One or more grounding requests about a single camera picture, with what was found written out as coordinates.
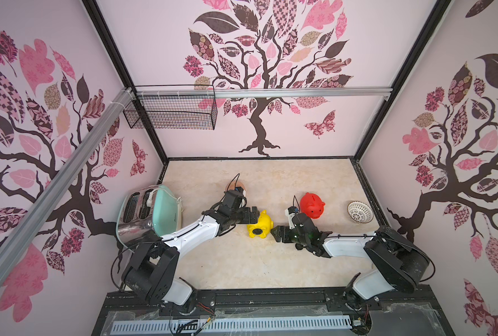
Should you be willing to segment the yellow piggy bank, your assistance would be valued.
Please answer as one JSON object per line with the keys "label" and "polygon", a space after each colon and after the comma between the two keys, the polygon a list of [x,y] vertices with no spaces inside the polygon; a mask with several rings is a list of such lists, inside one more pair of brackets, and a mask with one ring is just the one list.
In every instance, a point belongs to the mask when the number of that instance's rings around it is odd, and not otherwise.
{"label": "yellow piggy bank", "polygon": [[267,235],[271,233],[271,230],[273,228],[274,228],[274,222],[272,221],[271,217],[267,214],[266,210],[260,213],[260,216],[256,224],[250,224],[247,226],[250,238],[259,237],[261,239],[266,238]]}

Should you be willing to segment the pink piggy bank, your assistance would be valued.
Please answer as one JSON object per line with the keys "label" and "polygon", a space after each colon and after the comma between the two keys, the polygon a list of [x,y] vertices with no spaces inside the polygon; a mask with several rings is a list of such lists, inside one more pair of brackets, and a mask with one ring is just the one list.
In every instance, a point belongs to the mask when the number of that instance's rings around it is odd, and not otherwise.
{"label": "pink piggy bank", "polygon": [[235,182],[234,182],[234,187],[235,187],[235,188],[241,188],[241,189],[243,189],[243,190],[246,190],[246,186],[245,186],[242,182],[240,182],[240,181],[235,181]]}

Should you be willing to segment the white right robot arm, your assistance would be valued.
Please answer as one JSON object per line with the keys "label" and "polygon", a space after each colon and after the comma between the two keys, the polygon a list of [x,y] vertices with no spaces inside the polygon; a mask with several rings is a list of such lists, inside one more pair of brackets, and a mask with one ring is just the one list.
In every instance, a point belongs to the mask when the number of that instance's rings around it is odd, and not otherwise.
{"label": "white right robot arm", "polygon": [[277,242],[294,244],[321,258],[370,260],[373,269],[356,274],[345,287],[343,300],[351,309],[389,291],[414,293],[431,260],[408,239],[387,226],[365,234],[340,235],[317,229],[306,214],[287,213],[289,225],[271,229]]}

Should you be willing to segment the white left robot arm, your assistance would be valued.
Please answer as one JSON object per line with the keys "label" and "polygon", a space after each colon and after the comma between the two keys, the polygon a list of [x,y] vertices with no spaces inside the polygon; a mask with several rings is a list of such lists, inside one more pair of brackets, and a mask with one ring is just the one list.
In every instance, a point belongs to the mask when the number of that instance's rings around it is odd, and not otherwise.
{"label": "white left robot arm", "polygon": [[193,309],[197,289],[175,277],[179,260],[200,244],[226,235],[236,225],[256,224],[257,207],[249,207],[241,189],[224,192],[223,198],[189,226],[152,242],[134,245],[122,275],[122,285],[147,305],[169,302]]}

